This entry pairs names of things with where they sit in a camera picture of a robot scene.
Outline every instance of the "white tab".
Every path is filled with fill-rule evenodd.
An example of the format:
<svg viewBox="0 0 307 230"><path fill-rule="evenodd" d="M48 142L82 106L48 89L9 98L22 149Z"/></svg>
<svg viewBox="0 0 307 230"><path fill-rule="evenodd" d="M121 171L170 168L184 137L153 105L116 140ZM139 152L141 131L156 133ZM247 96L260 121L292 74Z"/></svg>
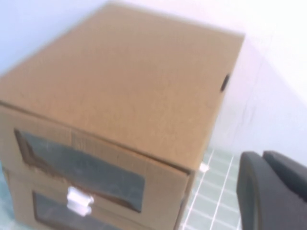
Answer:
<svg viewBox="0 0 307 230"><path fill-rule="evenodd" d="M207 164L205 164L205 163L201 163L201 165L200 165L200 171L201 172L203 172L203 173L205 173L205 172L207 172L209 170L209 166L207 165Z"/></svg>
<svg viewBox="0 0 307 230"><path fill-rule="evenodd" d="M67 208L80 216L84 217L92 212L92 208L89 205L94 202L94 198L75 187L68 188L67 201Z"/></svg>

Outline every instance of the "tiled floor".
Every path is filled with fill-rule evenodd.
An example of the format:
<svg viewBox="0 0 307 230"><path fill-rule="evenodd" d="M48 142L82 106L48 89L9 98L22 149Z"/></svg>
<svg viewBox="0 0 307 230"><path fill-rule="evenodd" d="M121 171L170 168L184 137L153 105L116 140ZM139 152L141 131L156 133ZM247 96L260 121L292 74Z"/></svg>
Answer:
<svg viewBox="0 0 307 230"><path fill-rule="evenodd" d="M239 157L208 149L204 162L210 169L199 172L181 223L181 230L240 230L236 199ZM0 173L0 230L29 230L14 220L12 199Z"/></svg>

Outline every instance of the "drawer window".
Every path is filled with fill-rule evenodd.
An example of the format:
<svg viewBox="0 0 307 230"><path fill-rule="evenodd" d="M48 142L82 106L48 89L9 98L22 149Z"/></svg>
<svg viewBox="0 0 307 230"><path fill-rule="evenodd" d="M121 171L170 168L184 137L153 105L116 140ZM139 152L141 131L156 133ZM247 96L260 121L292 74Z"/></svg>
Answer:
<svg viewBox="0 0 307 230"><path fill-rule="evenodd" d="M145 180L82 151L15 131L23 161L88 193L141 212Z"/></svg>
<svg viewBox="0 0 307 230"><path fill-rule="evenodd" d="M91 216L81 217L65 205L41 194L33 193L33 198L36 220L52 228L58 230L120 230Z"/></svg>

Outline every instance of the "stacked boxes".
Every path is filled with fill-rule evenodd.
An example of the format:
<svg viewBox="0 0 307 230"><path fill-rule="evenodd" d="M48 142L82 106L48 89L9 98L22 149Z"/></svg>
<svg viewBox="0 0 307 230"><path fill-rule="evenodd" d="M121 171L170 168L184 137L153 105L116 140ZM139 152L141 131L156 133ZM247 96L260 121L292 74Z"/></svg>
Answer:
<svg viewBox="0 0 307 230"><path fill-rule="evenodd" d="M110 2L0 78L16 219L178 229L242 41Z"/></svg>

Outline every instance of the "box drawer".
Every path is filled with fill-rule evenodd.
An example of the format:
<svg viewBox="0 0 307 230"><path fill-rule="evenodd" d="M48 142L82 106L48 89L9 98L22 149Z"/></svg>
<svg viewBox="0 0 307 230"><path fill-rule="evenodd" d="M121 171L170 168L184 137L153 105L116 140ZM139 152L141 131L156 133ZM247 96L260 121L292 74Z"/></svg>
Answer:
<svg viewBox="0 0 307 230"><path fill-rule="evenodd" d="M7 108L0 108L0 128L8 170L63 192L78 187L97 206L152 229L174 228L190 179L184 170Z"/></svg>
<svg viewBox="0 0 307 230"><path fill-rule="evenodd" d="M3 170L11 191L16 219L40 230L151 230L106 210L91 206L80 216L67 208L67 194L32 184Z"/></svg>

